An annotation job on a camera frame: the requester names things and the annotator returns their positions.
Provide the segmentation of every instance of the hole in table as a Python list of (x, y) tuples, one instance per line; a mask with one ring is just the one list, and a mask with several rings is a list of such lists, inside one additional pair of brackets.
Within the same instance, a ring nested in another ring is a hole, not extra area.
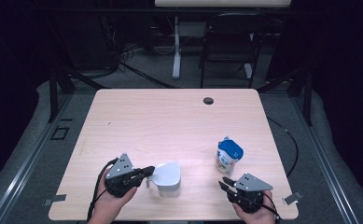
[(205, 105), (212, 105), (212, 104), (213, 104), (213, 102), (214, 102), (214, 100), (213, 100), (213, 98), (211, 98), (211, 97), (205, 97), (205, 98), (203, 99), (203, 102), (204, 102), (204, 104), (205, 104)]

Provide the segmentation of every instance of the desk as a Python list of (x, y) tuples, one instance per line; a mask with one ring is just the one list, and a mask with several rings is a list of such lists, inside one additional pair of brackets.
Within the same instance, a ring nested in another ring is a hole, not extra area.
[[(156, 7), (289, 7), (291, 0), (155, 0)], [(181, 53), (179, 47), (179, 21), (175, 17), (175, 62), (173, 78), (180, 78)], [(247, 77), (251, 75), (251, 66), (244, 66)]]
[[(214, 103), (206, 105), (205, 97)], [(255, 90), (174, 89), (100, 90), (82, 127), (49, 217), (86, 219), (97, 175), (110, 160), (128, 153), (144, 168), (176, 161), (181, 167), (181, 195), (161, 198), (145, 183), (125, 205), (118, 220), (239, 219), (218, 180), (218, 141), (229, 136), (244, 149), (229, 178), (248, 172), (273, 186), (273, 201), (284, 219), (298, 216), (272, 133)]]

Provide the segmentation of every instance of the black strap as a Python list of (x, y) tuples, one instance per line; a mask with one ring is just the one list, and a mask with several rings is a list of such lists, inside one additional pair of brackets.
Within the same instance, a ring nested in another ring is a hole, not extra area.
[(256, 203), (256, 202), (254, 202), (254, 201), (251, 201), (251, 200), (249, 200), (249, 199), (247, 199), (247, 198), (245, 198), (245, 197), (243, 197), (243, 196), (240, 196), (241, 198), (243, 198), (244, 200), (247, 200), (248, 202), (250, 202), (250, 203), (254, 203), (254, 204), (257, 204), (257, 205), (259, 205), (260, 207), (263, 207), (263, 208), (266, 208), (266, 209), (268, 209), (269, 211), (271, 211), (274, 215), (275, 215), (275, 220), (276, 220), (276, 223), (278, 223), (278, 221), (280, 221), (281, 220), (281, 217), (280, 217), (280, 215), (277, 213), (277, 209), (276, 209), (276, 206), (274, 205), (274, 202), (273, 202), (273, 200), (271, 199), (271, 197), (269, 197), (267, 194), (265, 194), (265, 193), (263, 193), (271, 202), (272, 202), (272, 204), (273, 204), (273, 207), (274, 207), (274, 209), (272, 209), (272, 208), (270, 208), (269, 206), (266, 206), (265, 204), (261, 204), (261, 203)]
[(102, 175), (103, 173), (105, 172), (105, 169), (109, 166), (109, 165), (114, 165), (115, 162), (117, 162), (118, 158), (112, 160), (112, 161), (109, 161), (105, 167), (103, 167), (102, 171), (100, 172), (99, 176), (97, 177), (97, 182), (96, 182), (96, 187), (94, 188), (94, 193), (93, 193), (93, 199), (91, 200), (91, 205), (89, 206), (89, 211), (88, 211), (88, 217), (86, 219), (87, 222), (89, 222), (89, 220), (91, 220), (91, 215), (93, 213), (93, 209), (94, 209), (94, 205), (96, 204), (97, 200), (100, 198), (100, 196), (102, 196), (105, 192), (103, 191), (97, 198), (96, 198), (96, 195), (97, 195), (97, 190), (99, 188), (99, 185), (100, 185), (100, 180), (102, 179)]

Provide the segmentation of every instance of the table leg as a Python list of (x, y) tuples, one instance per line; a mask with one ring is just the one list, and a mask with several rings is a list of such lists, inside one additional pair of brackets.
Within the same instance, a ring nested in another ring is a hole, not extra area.
[(181, 53), (180, 53), (180, 34), (178, 26), (178, 17), (175, 17), (175, 63), (173, 65), (173, 78), (180, 78)]
[(245, 78), (247, 79), (251, 78), (251, 74), (253, 73), (253, 70), (251, 68), (251, 63), (244, 64), (244, 72), (245, 72)]

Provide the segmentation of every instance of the plastic container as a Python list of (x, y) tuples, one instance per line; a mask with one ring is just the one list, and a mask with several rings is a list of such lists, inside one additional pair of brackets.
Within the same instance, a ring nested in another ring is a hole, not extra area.
[(181, 193), (181, 169), (178, 163), (157, 165), (150, 180), (158, 187), (161, 197), (175, 198)]
[(218, 142), (218, 150), (216, 151), (216, 167), (218, 171), (224, 174), (233, 172), (236, 162), (238, 162), (244, 154), (244, 151), (233, 140), (227, 137), (222, 142)]

